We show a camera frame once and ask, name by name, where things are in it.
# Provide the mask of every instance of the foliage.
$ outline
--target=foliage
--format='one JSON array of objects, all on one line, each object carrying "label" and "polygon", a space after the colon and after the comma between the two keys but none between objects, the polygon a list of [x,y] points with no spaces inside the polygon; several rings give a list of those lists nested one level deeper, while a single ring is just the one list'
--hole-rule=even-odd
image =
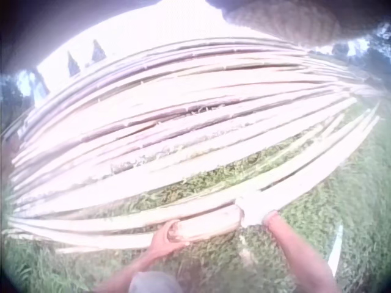
[{"label": "foliage", "polygon": [[76,60],[72,57],[71,53],[68,52],[68,70],[69,76],[72,77],[80,72],[80,67]]}]

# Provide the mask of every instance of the bamboo strip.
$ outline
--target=bamboo strip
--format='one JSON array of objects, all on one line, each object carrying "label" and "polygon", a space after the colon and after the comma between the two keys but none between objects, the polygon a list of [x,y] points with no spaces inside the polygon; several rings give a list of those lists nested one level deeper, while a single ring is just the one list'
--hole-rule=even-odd
[{"label": "bamboo strip", "polygon": [[[292,95],[292,94],[289,94],[288,96],[292,99],[296,98],[296,97],[300,97],[300,95],[296,96],[296,95]],[[308,105],[310,105],[310,104],[314,105],[314,107],[312,107],[311,109],[316,110],[316,109],[319,109],[327,104],[332,103],[333,101],[338,99],[340,96],[341,95],[333,94],[332,97],[330,97],[330,95],[329,96],[325,95],[325,96],[322,96],[321,98],[317,98],[317,99],[304,100],[304,101],[300,101],[300,102],[297,102],[294,104],[280,106],[278,108],[272,108],[270,110],[266,110],[266,111],[263,111],[263,112],[260,112],[257,114],[252,114],[248,117],[239,118],[239,119],[237,119],[237,121],[244,122],[244,125],[250,125],[250,124],[253,124],[254,122],[256,122],[257,120],[262,121],[262,119],[277,116],[278,113],[283,113],[283,112],[289,113],[286,116],[276,117],[276,119],[273,120],[273,121],[275,121],[274,123],[273,123],[273,121],[270,121],[270,123],[272,123],[272,124],[270,124],[267,121],[264,123],[261,123],[261,124],[258,123],[257,125],[255,125],[254,127],[251,128],[251,129],[255,130],[255,132],[253,132],[251,135],[256,135],[257,133],[260,133],[260,131],[265,131],[271,127],[276,127],[278,125],[281,125],[282,123],[286,123],[294,118],[298,118],[301,115],[304,115],[304,114],[310,112],[311,110],[308,107]],[[276,103],[276,102],[278,102],[279,99],[277,99],[277,98],[272,99],[271,98],[270,100],[271,101],[274,100],[274,102]],[[268,103],[269,103],[268,98],[262,99],[260,106],[262,106],[263,104],[268,104]],[[224,115],[228,115],[228,116],[232,115],[232,114],[230,114],[229,109],[228,109],[227,113],[225,113],[227,109],[222,108],[222,110],[224,110],[222,112]],[[214,119],[215,114],[212,111],[210,113],[204,113],[204,115],[201,114],[199,116],[201,116],[201,118],[205,117],[206,119]],[[190,122],[193,122],[193,123],[203,123],[202,119],[201,120],[198,119],[198,115],[195,117],[187,117],[187,118]],[[181,120],[173,121],[173,123],[169,123],[169,122],[164,123],[163,125],[159,125],[159,126],[162,126],[163,129],[167,129],[169,133],[170,132],[172,133],[172,131],[175,131],[173,129],[180,129],[180,128],[183,128],[184,131],[188,132],[187,124],[183,123]],[[241,132],[245,136],[248,136],[251,133],[251,129],[250,128],[243,129],[243,131],[241,131]],[[230,136],[231,139],[238,140],[239,133],[240,132],[235,132],[235,134],[232,134]],[[154,144],[156,142],[156,139],[158,139],[158,141],[161,140],[159,136],[151,135],[146,140],[144,140],[144,142],[142,142],[142,141],[139,142],[139,141],[137,141],[137,137],[138,136],[136,136],[136,138],[135,138],[136,142],[133,144],[134,145],[133,147],[136,149],[141,148],[141,150],[139,152],[135,152],[133,154],[130,153],[129,155],[127,155],[127,158],[128,158],[127,161],[132,162],[132,164],[135,164],[135,165],[139,165],[143,161],[143,160],[140,160],[137,156],[143,155],[145,157],[146,154],[148,153],[148,150],[145,151],[144,146],[149,146],[149,145]],[[190,139],[194,140],[196,138],[197,138],[197,134],[194,134],[194,132],[191,132]],[[229,144],[227,144],[227,142],[225,142],[225,140],[222,140],[222,142],[224,144],[221,145],[220,148],[222,148],[226,145],[229,145]],[[209,145],[211,143],[216,143],[216,139],[210,140],[210,142],[204,143],[203,144],[203,145],[205,145],[204,148],[206,150],[209,150],[210,149]],[[191,157],[191,156],[193,156],[192,152],[194,152],[194,149],[196,149],[195,151],[198,155],[202,154],[202,150],[200,149],[199,146],[198,147],[197,146],[190,147],[189,149],[185,150],[185,153],[183,151],[181,153],[182,154],[187,153],[188,157]],[[130,149],[130,146],[126,146],[126,148],[124,149],[124,151],[127,151],[127,152],[129,152],[131,150],[132,149]],[[66,173],[63,173],[63,174],[61,174],[61,177],[58,177],[57,179],[54,179],[54,180],[50,181],[49,183],[38,187],[38,189],[28,190],[28,192],[26,194],[22,195],[22,197],[16,202],[16,204],[27,203],[28,201],[34,200],[35,198],[39,197],[40,194],[47,194],[48,195],[51,193],[50,190],[56,190],[57,192],[61,191],[61,190],[67,190],[67,189],[71,188],[72,185],[82,184],[83,182],[87,181],[88,179],[90,180],[90,178],[92,178],[93,176],[96,179],[110,176],[110,175],[112,175],[112,170],[115,170],[116,168],[118,168],[117,167],[118,165],[126,162],[123,160],[124,159],[123,157],[119,157],[118,159],[114,159],[114,160],[112,159],[113,157],[115,157],[115,156],[106,157],[106,158],[98,157],[91,164],[85,165],[84,168],[78,168],[77,170],[71,169],[69,172],[67,172],[68,175]],[[97,160],[99,163],[99,162],[102,162],[102,159],[104,159],[107,163],[100,164],[97,166]],[[183,157],[183,155],[182,155],[181,159],[177,159],[177,162],[183,161],[185,159],[186,159],[186,157]],[[77,164],[79,164],[77,160],[72,161],[71,167],[74,165],[77,165]]]},{"label": "bamboo strip", "polygon": [[[259,198],[255,195],[251,195],[249,199],[254,201],[256,204],[262,204],[264,198],[267,198],[268,201],[273,200],[272,208],[280,209],[284,207],[286,204],[297,199],[297,197],[311,190],[320,181],[332,173],[339,164],[350,156],[350,154],[362,143],[362,141],[364,141],[378,120],[379,117],[376,117],[364,130],[351,132],[350,135],[346,136],[343,140],[336,144],[336,146],[331,148],[309,166],[281,183],[270,187],[268,190],[264,191],[261,196],[258,195]],[[281,194],[283,195],[282,201],[276,200],[276,198],[280,198]],[[224,234],[237,229],[241,218],[242,211],[239,207],[233,204],[226,208],[177,223],[174,225],[173,230],[170,231],[170,236],[181,241],[199,241],[208,239],[211,236]],[[114,236],[84,236],[33,228],[17,223],[11,223],[11,225],[15,228],[20,228],[25,231],[29,231],[30,233],[38,234],[39,236],[48,237],[55,241],[72,245],[80,245],[83,247],[91,246],[107,249],[145,248],[149,246],[153,236],[153,233]]]},{"label": "bamboo strip", "polygon": [[[34,219],[15,219],[10,218],[11,222],[17,222],[27,224],[31,226],[37,226],[41,228],[50,228],[55,230],[64,231],[84,231],[84,232],[96,232],[96,231],[117,231],[127,230],[131,228],[139,228],[155,223],[165,222],[170,219],[180,219],[182,217],[189,217],[193,214],[199,214],[214,208],[218,208],[227,203],[232,202],[240,194],[250,192],[252,190],[259,190],[270,186],[274,182],[278,182],[281,179],[296,172],[311,160],[319,156],[322,152],[326,151],[335,142],[347,135],[358,123],[364,118],[364,114],[357,117],[354,121],[348,123],[337,133],[328,137],[325,141],[320,142],[318,145],[313,145],[305,150],[300,155],[296,156],[292,160],[272,169],[271,171],[262,173],[250,180],[239,183],[233,187],[229,187],[219,192],[206,195],[198,195],[196,197],[185,198],[174,204],[162,206],[160,208],[151,209],[147,211],[141,211],[137,214],[125,215],[120,217],[111,217],[103,219],[88,219],[88,220],[34,220]],[[367,120],[363,121],[361,125],[367,124]],[[318,127],[313,131],[319,132],[322,127]]]},{"label": "bamboo strip", "polygon": [[135,173],[134,171],[137,168],[122,172],[106,180],[75,190],[74,192],[60,195],[47,202],[36,201],[34,204],[27,204],[22,208],[16,208],[14,213],[17,217],[33,217],[60,211],[71,211],[129,198],[136,194],[146,192],[145,188],[148,190],[160,188],[194,176],[199,172],[213,170],[220,165],[229,164],[270,147],[335,115],[355,102],[356,99],[350,98],[288,125],[256,136],[253,139],[245,140],[220,151],[212,151],[182,164],[174,165],[171,168],[165,168],[162,170],[163,174],[161,172],[139,172],[140,167],[138,168],[137,174],[134,174],[132,177],[132,190],[128,190],[122,187],[122,185],[124,182],[129,182],[129,174]]}]

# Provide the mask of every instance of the person's hand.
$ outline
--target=person's hand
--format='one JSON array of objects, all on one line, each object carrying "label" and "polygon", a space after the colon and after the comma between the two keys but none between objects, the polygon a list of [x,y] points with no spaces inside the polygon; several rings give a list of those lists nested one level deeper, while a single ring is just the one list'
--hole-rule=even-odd
[{"label": "person's hand", "polygon": [[277,213],[272,203],[267,200],[261,201],[260,198],[261,192],[256,192],[236,199],[235,204],[244,214],[241,221],[242,227],[262,224],[268,226],[268,219]]},{"label": "person's hand", "polygon": [[163,256],[166,256],[175,250],[189,245],[189,242],[171,242],[168,239],[167,235],[171,226],[177,222],[179,222],[179,220],[168,221],[155,233],[155,235],[153,235],[151,246],[149,246],[148,252],[151,253],[154,257],[162,258]]}]

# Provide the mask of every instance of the ground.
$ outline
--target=ground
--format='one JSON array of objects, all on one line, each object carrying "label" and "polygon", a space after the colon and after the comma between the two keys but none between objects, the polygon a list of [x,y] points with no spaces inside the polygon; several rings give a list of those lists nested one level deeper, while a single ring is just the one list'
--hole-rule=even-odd
[{"label": "ground", "polygon": [[[347,162],[282,211],[287,222],[326,259],[337,228],[343,225],[337,270],[343,292],[376,292],[391,273],[390,126],[391,121],[383,118]],[[147,201],[143,208],[150,208]],[[5,239],[2,245],[6,272],[26,292],[91,290],[141,252],[111,250],[56,255],[54,248],[58,245],[49,242]],[[184,292],[294,289],[282,252],[260,226],[194,243],[153,269],[175,275]]]}]

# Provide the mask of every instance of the tree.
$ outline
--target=tree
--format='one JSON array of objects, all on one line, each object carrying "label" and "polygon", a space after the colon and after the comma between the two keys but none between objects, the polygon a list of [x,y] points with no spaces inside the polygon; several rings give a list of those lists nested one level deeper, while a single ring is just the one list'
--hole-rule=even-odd
[{"label": "tree", "polygon": [[72,57],[71,53],[68,51],[68,70],[69,76],[72,77],[80,72],[80,67],[75,59]]},{"label": "tree", "polygon": [[99,45],[98,41],[93,41],[93,52],[92,52],[92,61],[99,62],[106,58],[106,54],[104,53],[102,47]]}]

